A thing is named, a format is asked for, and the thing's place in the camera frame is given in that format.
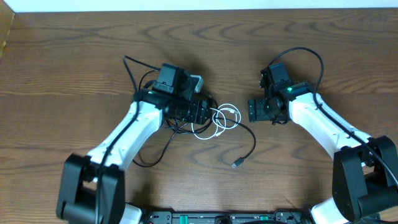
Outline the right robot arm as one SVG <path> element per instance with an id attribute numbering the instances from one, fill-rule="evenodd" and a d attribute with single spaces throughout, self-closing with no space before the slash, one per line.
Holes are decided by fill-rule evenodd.
<path id="1" fill-rule="evenodd" d="M 367 221 L 397 206 L 397 148 L 333 111 L 308 83 L 296 84 L 283 63 L 261 70 L 264 97 L 249 100 L 249 120 L 303 127 L 333 160 L 332 196 L 310 210 L 314 223 Z"/>

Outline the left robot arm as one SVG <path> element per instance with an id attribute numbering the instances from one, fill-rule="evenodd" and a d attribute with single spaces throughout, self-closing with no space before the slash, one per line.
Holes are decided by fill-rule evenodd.
<path id="1" fill-rule="evenodd" d="M 166 119 L 205 124 L 211 100 L 203 79 L 163 64 L 157 80 L 139 90 L 111 134 L 87 155 L 64 163 L 56 215 L 68 223 L 139 223 L 142 210 L 125 199 L 125 171 Z"/>

